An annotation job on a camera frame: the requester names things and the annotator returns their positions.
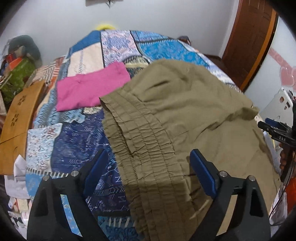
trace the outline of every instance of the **pink folded shirt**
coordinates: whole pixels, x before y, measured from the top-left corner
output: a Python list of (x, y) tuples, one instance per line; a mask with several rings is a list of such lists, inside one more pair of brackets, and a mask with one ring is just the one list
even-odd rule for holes
[(66, 77), (57, 82), (57, 111), (100, 105), (99, 97), (122, 87), (130, 79), (122, 62), (93, 73)]

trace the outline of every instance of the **blue printed fabric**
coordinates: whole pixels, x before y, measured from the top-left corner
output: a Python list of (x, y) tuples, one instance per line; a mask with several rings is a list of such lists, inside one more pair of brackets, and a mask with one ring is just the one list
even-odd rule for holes
[(50, 158), (54, 141), (61, 133), (62, 126), (62, 123), (58, 123), (44, 128), (28, 130), (26, 151), (27, 168), (51, 172)]
[(153, 41), (169, 38), (167, 36), (163, 36), (161, 34), (153, 33), (150, 31), (131, 31), (131, 34), (133, 35), (133, 38), (136, 42)]
[(176, 59), (208, 67), (208, 64), (195, 52), (188, 51), (179, 41), (166, 39), (156, 42), (137, 43), (142, 54), (151, 61), (157, 59)]
[(131, 56), (141, 56), (130, 31), (102, 31), (101, 41), (106, 67)]
[[(69, 64), (70, 64), (70, 61), (67, 61), (66, 63), (62, 64), (57, 81), (67, 76)], [(50, 91), (48, 103), (45, 103), (41, 107), (40, 111), (37, 113), (37, 116), (33, 122), (34, 128), (51, 126), (51, 125), (62, 123), (62, 122), (77, 121), (79, 123), (82, 123), (84, 121), (85, 116), (81, 114), (83, 109), (57, 112), (56, 105), (57, 105), (57, 87), (55, 86)]]
[(233, 80), (227, 74), (225, 74), (220, 68), (218, 68), (217, 65), (215, 65), (202, 53), (198, 53), (198, 55), (209, 65), (207, 69), (212, 75), (216, 76), (217, 79), (219, 79), (224, 84), (228, 85), (230, 88), (235, 89), (238, 92), (241, 92), (241, 90), (236, 86)]
[(131, 217), (98, 217), (98, 224), (110, 241), (141, 241)]
[(100, 41), (101, 41), (101, 31), (94, 30), (89, 35), (87, 35), (82, 40), (80, 40), (78, 43), (76, 43), (74, 46), (72, 46), (69, 49), (69, 52), (66, 58), (69, 58), (73, 53), (79, 50), (82, 50), (92, 44), (98, 43)]
[(79, 170), (99, 149), (104, 148), (108, 153), (109, 163), (103, 171), (96, 191), (88, 198), (87, 203), (93, 213), (126, 211), (128, 202), (115, 156), (103, 130), (103, 118), (104, 112), (100, 110), (92, 115), (86, 114), (83, 123), (64, 123), (54, 142), (51, 168), (53, 172), (60, 173)]

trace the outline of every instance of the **white paper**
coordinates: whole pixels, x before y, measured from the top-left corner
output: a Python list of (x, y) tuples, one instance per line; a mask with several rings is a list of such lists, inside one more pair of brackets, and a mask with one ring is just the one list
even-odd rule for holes
[(13, 175), (17, 182), (26, 181), (26, 160), (18, 155), (13, 165)]
[(30, 198), (26, 187), (25, 170), (26, 161), (21, 155), (18, 155), (13, 166), (14, 175), (4, 175), (5, 190), (8, 196), (20, 199)]
[(16, 228), (18, 232), (25, 238), (27, 239), (27, 227), (25, 224), (21, 223), (20, 221), (17, 221), (19, 218), (21, 218), (21, 215), (19, 213), (14, 213), (8, 211), (8, 214), (10, 216), (10, 219)]
[(29, 199), (26, 182), (16, 182), (14, 176), (4, 175), (5, 190), (8, 196), (20, 199)]
[(12, 209), (13, 205), (15, 205), (17, 200), (14, 197), (10, 197), (9, 202), (8, 202), (8, 207)]

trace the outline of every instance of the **metal screw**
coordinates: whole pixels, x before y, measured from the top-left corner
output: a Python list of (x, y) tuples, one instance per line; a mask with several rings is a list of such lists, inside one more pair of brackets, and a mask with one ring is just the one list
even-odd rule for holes
[(252, 182), (254, 182), (254, 181), (256, 181), (256, 178), (251, 175), (251, 176), (249, 176), (249, 180), (252, 181)]
[(49, 175), (45, 175), (43, 178), (42, 178), (44, 181), (47, 181), (49, 179)]
[(221, 172), (219, 172), (219, 175), (222, 177), (227, 177), (228, 174), (225, 171), (221, 171)]
[(79, 174), (79, 171), (75, 170), (71, 172), (72, 177), (76, 177)]

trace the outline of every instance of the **white wall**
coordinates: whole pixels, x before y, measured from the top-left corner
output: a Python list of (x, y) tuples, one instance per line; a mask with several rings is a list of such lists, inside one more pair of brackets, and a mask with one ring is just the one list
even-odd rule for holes
[(86, 0), (27, 0), (0, 36), (0, 51), (9, 38), (30, 35), (44, 64), (109, 23), (118, 29), (189, 36), (202, 53), (219, 55), (236, 0), (123, 0), (86, 6)]
[[(279, 18), (271, 47), (277, 51), (291, 67), (296, 66), (296, 40), (281, 18)], [(245, 92), (245, 95), (249, 97), (260, 110), (263, 110), (267, 106), (281, 88), (280, 68), (281, 66), (270, 55), (267, 55), (258, 73)], [(292, 90), (292, 88), (287, 86), (283, 86), (283, 88)]]
[(222, 43), (222, 46), (221, 46), (221, 49), (220, 49), (220, 53), (219, 53), (220, 58), (222, 58), (222, 56), (224, 54), (224, 51), (226, 49), (226, 46), (228, 44), (228, 40), (229, 40), (231, 31), (232, 31), (232, 28), (233, 28), (235, 17), (237, 16), (238, 6), (239, 6), (239, 0), (234, 0), (232, 12), (231, 12), (231, 14), (229, 16), (228, 28), (226, 30), (225, 37), (224, 37), (224, 40), (223, 40), (223, 43)]

